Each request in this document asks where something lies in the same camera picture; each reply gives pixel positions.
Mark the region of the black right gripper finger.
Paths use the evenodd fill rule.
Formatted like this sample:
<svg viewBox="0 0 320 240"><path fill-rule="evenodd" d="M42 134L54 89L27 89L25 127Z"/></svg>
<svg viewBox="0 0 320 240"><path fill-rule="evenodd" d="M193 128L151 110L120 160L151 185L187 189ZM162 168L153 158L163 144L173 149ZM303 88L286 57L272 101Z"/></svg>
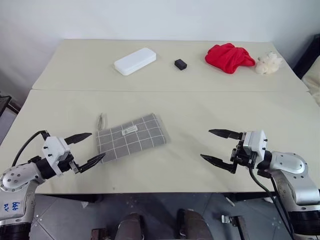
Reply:
<svg viewBox="0 0 320 240"><path fill-rule="evenodd" d="M231 138L234 140L241 140L243 137L242 132L235 132L227 129L210 129L208 132L225 139Z"/></svg>
<svg viewBox="0 0 320 240"><path fill-rule="evenodd" d="M200 154L200 156L210 164L214 165L215 167L226 170L231 174L234 174L237 170L236 164L226 163L222 159L210 155Z"/></svg>

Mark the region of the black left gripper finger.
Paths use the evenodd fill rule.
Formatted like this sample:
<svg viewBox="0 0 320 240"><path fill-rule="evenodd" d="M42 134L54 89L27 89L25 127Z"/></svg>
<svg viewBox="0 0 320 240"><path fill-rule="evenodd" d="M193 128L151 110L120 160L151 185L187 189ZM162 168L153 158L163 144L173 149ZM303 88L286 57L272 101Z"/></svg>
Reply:
<svg viewBox="0 0 320 240"><path fill-rule="evenodd" d="M66 142L67 145L77 144L77 143L85 140L86 138L90 137L91 135L92 135L92 133L90 133L90 132L74 134L72 136L65 138L64 141Z"/></svg>
<svg viewBox="0 0 320 240"><path fill-rule="evenodd" d="M98 164L104 158L105 155L106 155L105 153L101 153L101 154L99 154L97 156L94 156L91 159L89 159L86 164L83 164L81 166L77 166L78 172L79 173L83 173L83 172L91 169L96 164Z"/></svg>

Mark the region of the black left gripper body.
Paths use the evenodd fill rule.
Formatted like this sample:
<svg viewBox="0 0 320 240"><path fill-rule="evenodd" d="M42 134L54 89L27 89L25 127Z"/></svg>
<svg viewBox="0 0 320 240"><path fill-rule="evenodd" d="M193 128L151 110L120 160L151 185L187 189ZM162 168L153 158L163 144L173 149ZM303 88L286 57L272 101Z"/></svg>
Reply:
<svg viewBox="0 0 320 240"><path fill-rule="evenodd" d="M75 163L74 156L69 152L58 158L58 168L63 175L64 172L72 170L75 174L79 173L79 165Z"/></svg>

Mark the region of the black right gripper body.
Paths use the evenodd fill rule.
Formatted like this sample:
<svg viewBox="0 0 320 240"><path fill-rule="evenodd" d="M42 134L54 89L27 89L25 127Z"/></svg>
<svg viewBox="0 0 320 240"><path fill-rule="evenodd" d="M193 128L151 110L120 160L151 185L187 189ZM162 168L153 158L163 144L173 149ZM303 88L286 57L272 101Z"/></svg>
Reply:
<svg viewBox="0 0 320 240"><path fill-rule="evenodd" d="M256 165L257 153L244 147L244 140L240 140L236 147L232 150L230 161L249 169L253 169Z"/></svg>

